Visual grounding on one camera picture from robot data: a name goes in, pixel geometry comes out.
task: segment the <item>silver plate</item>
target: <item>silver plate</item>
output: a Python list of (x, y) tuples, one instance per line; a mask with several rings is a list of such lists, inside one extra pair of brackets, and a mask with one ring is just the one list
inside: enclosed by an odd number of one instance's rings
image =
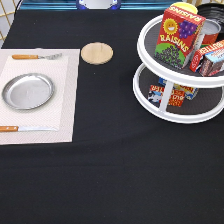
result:
[(54, 84), (46, 75), (29, 73), (9, 81), (2, 91), (2, 97), (8, 106), (28, 110), (46, 103), (53, 93)]

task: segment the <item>two-tier organizer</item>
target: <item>two-tier organizer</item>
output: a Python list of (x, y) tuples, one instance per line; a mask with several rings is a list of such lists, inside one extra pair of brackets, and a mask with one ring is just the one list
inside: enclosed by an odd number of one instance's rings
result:
[[(212, 77), (202, 77), (187, 65), (177, 70), (154, 57), (163, 15), (149, 21), (138, 39), (138, 54), (142, 64), (133, 79), (133, 90), (140, 104), (152, 114), (177, 123), (198, 123), (209, 120), (224, 108), (224, 71)], [(167, 80), (160, 105), (147, 100), (151, 85), (158, 85), (159, 77)], [(181, 107), (168, 105), (174, 83), (200, 88), (193, 100), (185, 99)]]

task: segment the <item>white placemat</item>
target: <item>white placemat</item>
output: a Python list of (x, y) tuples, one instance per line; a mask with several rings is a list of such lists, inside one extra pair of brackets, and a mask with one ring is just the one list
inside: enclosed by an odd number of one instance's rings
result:
[[(12, 54), (38, 54), (45, 56), (59, 52), (63, 53), (63, 57), (57, 61), (58, 63), (49, 60), (35, 60), (29, 62), (29, 66), (26, 63), (27, 60), (23, 61), (21, 66), (21, 61), (15, 62), (9, 57)], [(43, 73), (52, 79), (56, 87), (56, 92), (48, 103), (30, 111), (17, 112), (5, 105), (1, 99), (0, 107), (3, 106), (4, 112), (2, 112), (3, 110), (0, 111), (0, 125), (43, 125), (59, 129), (58, 131), (0, 133), (0, 144), (72, 141), (79, 52), (80, 50), (76, 49), (0, 50), (0, 91), (2, 91), (7, 81), (17, 76), (15, 74), (19, 75), (21, 72)], [(14, 63), (20, 64), (20, 66), (16, 65), (18, 69), (15, 69)]]
[(67, 67), (68, 56), (56, 60), (14, 60), (9, 56), (0, 76), (0, 90), (16, 76), (40, 73), (52, 80), (55, 91), (44, 105), (31, 110), (15, 110), (0, 100), (0, 125), (47, 126), (59, 129)]

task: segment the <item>wooden coaster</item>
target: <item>wooden coaster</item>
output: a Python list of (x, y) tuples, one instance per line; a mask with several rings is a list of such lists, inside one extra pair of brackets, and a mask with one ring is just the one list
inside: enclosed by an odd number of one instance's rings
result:
[(104, 43), (91, 43), (82, 48), (81, 56), (87, 63), (100, 65), (112, 58), (113, 50)]

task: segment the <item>food package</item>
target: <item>food package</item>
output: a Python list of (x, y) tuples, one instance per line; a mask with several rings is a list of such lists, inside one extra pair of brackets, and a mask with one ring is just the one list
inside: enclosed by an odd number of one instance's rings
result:
[(224, 49), (211, 52), (205, 55), (200, 69), (202, 76), (213, 76), (224, 70)]
[[(151, 85), (149, 89), (148, 101), (161, 103), (165, 88)], [(172, 90), (168, 105), (180, 107), (184, 101), (184, 91)]]
[(206, 19), (176, 6), (165, 10), (155, 57), (181, 69), (189, 62)]
[(198, 49), (195, 52), (194, 57), (191, 61), (190, 69), (193, 72), (198, 72), (201, 68), (202, 62), (203, 62), (206, 54), (217, 51), (217, 50), (222, 50), (222, 49), (224, 49), (224, 40), (216, 42), (216, 43), (214, 43), (212, 45), (209, 45), (207, 47), (203, 47), (201, 49)]
[[(163, 78), (159, 78), (159, 84), (165, 86), (166, 85), (166, 80)], [(198, 93), (198, 88), (194, 88), (194, 87), (188, 87), (188, 86), (182, 86), (179, 84), (174, 84), (173, 88), (176, 90), (181, 90), (184, 91), (185, 93), (185, 98), (187, 98), (188, 100), (192, 100)]]

